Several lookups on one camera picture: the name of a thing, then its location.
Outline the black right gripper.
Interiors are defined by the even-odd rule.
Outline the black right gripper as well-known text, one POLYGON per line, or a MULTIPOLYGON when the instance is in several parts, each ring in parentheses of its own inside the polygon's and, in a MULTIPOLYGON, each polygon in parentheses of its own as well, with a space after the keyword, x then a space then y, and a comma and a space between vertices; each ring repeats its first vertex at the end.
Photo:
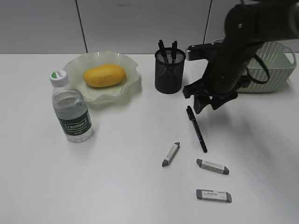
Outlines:
POLYGON ((202 110, 211 103, 213 110, 217 110, 225 103, 238 97, 235 90, 226 94, 220 94, 212 90, 209 84, 203 79, 199 79, 191 84, 183 87, 183 95, 185 98, 194 96, 193 108, 196 114, 200 114, 202 110))

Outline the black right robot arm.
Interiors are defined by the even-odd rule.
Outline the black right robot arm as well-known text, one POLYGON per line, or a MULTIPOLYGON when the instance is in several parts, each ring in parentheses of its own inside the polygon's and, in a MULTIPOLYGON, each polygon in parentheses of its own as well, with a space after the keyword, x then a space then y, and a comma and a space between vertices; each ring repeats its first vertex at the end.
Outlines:
POLYGON ((250 83, 265 84, 270 73, 257 51, 266 42, 299 37, 297 0, 256 0, 235 5, 226 15, 222 42, 187 48, 189 61, 206 59, 202 77, 183 88, 185 98, 194 97, 199 114, 207 105, 213 110, 237 98, 237 91, 250 83))

